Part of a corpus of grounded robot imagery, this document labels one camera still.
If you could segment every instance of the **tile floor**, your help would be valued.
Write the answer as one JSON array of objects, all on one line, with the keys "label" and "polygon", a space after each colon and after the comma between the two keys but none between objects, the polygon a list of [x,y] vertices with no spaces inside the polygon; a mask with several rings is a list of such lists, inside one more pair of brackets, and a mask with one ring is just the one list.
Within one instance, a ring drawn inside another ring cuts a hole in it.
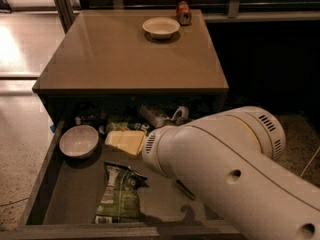
[{"label": "tile floor", "polygon": [[[41,72],[63,37],[55,14],[0,14],[0,73]],[[0,231],[18,226],[53,136],[32,85],[0,80]],[[320,145],[319,135],[303,114],[276,116],[287,136],[279,163],[300,175]],[[320,187],[320,154],[304,178]]]}]

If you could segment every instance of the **white object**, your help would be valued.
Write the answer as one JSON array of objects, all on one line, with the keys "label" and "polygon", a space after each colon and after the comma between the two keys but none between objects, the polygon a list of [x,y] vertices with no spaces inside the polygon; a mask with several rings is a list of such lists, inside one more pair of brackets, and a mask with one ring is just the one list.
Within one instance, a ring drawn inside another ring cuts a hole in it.
[{"label": "white object", "polygon": [[141,152],[145,136],[143,131],[111,131],[105,144],[136,156]]},{"label": "white object", "polygon": [[60,139],[61,151],[72,158],[86,158],[92,155],[99,141],[96,129],[89,125],[79,125],[70,128]]},{"label": "white object", "polygon": [[171,120],[176,121],[179,118],[187,119],[189,117],[189,109],[185,106],[179,106],[176,112],[174,112]]},{"label": "white object", "polygon": [[76,125],[81,125],[81,118],[80,118],[80,116],[76,116],[76,117],[74,118],[74,122],[75,122]]},{"label": "white object", "polygon": [[156,129],[142,157],[248,239],[320,239],[320,189],[272,161],[284,148],[278,120],[243,107]]},{"label": "white object", "polygon": [[160,128],[171,121],[162,109],[154,105],[141,105],[139,114],[155,128]]},{"label": "white object", "polygon": [[156,17],[145,21],[142,27],[154,39],[168,39],[179,30],[180,24],[168,17]]}]

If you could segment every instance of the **small bowl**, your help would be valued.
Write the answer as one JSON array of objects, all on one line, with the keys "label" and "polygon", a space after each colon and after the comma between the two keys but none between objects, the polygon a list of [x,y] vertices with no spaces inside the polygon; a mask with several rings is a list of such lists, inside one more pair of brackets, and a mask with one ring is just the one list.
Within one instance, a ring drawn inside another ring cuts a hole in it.
[{"label": "small bowl", "polygon": [[99,134],[96,129],[89,125],[79,125],[62,135],[59,147],[66,156],[83,159],[93,154],[98,141]]},{"label": "small bowl", "polygon": [[154,39],[168,39],[179,30],[180,24],[171,18],[156,17],[145,21],[142,27]]}]

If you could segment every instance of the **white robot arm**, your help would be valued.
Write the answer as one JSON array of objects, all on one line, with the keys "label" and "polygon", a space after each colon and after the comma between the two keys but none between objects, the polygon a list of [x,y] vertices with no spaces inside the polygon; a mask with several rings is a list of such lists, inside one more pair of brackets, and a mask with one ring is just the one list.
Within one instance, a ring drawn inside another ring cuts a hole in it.
[{"label": "white robot arm", "polygon": [[248,239],[320,239],[320,189],[273,161],[284,148],[278,120],[243,107],[156,129],[142,156]]}]

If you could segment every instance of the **snack bag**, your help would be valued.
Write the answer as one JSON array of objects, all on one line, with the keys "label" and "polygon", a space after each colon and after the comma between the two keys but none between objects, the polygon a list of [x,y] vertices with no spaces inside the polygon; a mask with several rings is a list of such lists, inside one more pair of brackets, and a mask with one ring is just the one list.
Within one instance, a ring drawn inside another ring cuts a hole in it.
[{"label": "snack bag", "polygon": [[137,189],[147,179],[129,167],[105,162],[108,184],[96,211],[95,223],[127,222],[140,218]]}]

